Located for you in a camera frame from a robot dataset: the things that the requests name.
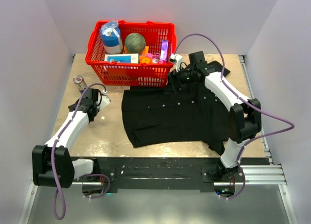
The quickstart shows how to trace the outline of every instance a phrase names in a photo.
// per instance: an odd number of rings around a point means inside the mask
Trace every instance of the purple package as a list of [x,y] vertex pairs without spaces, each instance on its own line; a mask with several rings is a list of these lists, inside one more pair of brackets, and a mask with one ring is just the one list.
[[160,55],[159,63],[161,63],[161,64],[166,63],[168,52],[169,52],[169,42],[167,40],[162,40],[161,55]]

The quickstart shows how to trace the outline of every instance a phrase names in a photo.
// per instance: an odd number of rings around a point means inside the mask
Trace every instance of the green ball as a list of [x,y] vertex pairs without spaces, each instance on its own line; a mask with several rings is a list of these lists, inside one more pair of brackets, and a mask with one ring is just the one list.
[[131,33],[126,37],[124,45],[128,53],[141,54],[146,47],[146,40],[139,33]]

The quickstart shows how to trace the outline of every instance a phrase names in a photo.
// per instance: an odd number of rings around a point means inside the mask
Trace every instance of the wooden surface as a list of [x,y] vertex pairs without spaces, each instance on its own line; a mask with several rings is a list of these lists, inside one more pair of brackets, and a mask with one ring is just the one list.
[[[184,62],[188,64],[188,55],[183,54],[183,57]],[[239,57],[233,54],[226,54],[224,57],[225,66],[231,71],[227,80],[241,93],[249,96]],[[221,62],[220,57],[214,54],[207,54],[206,60]],[[85,63],[85,54],[76,54],[54,132],[65,121],[68,115],[68,106],[75,103],[80,97],[80,92],[73,83],[73,78],[76,75],[82,75],[87,85],[100,82],[92,67]],[[111,104],[99,112],[95,121],[82,131],[71,149],[71,156],[219,157],[201,141],[172,142],[134,148],[127,138],[122,122],[121,102],[125,89],[129,89],[129,87],[107,86],[107,95],[112,101]],[[243,156],[265,157],[261,140],[251,143]]]

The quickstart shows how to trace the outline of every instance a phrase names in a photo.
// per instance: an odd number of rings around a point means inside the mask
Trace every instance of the black metal frame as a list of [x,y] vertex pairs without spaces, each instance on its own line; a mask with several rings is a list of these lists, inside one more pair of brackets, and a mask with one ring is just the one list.
[[[215,192],[210,173],[215,172],[219,158],[151,158],[151,157],[86,157],[94,160],[93,173],[107,175],[110,193],[118,189],[200,190]],[[270,165],[267,158],[242,158],[242,165]],[[236,182],[242,182],[239,172]],[[79,182],[99,182],[98,177],[80,178]],[[96,190],[84,186],[83,190]]]

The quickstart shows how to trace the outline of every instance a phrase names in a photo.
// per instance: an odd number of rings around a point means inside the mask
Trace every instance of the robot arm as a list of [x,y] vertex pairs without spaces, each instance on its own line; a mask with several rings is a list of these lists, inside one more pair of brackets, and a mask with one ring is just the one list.
[[55,165],[61,187],[68,188],[73,180],[93,172],[94,162],[90,159],[71,161],[69,151],[82,130],[91,122],[111,100],[106,93],[98,89],[89,89],[82,98],[73,118],[78,101],[69,106],[69,114],[55,135],[45,145],[37,145],[33,149],[33,177],[38,186],[56,187],[51,167],[51,152],[55,140]]
[[[176,65],[181,64],[181,57],[172,55],[170,61]],[[204,58],[203,52],[189,54],[190,65],[185,69],[176,69],[169,74],[170,83],[176,92],[183,89],[187,83],[202,82],[205,87],[211,90],[223,102],[229,112],[227,131],[229,141],[225,152],[221,155],[221,166],[219,176],[229,174],[237,170],[238,161],[241,159],[241,148],[244,143],[256,136],[261,131],[261,114],[252,108],[249,108],[240,99],[238,99],[227,87],[223,81],[233,89],[239,97],[248,100],[252,105],[260,109],[260,102],[257,99],[250,100],[234,88],[221,73],[210,70]]]

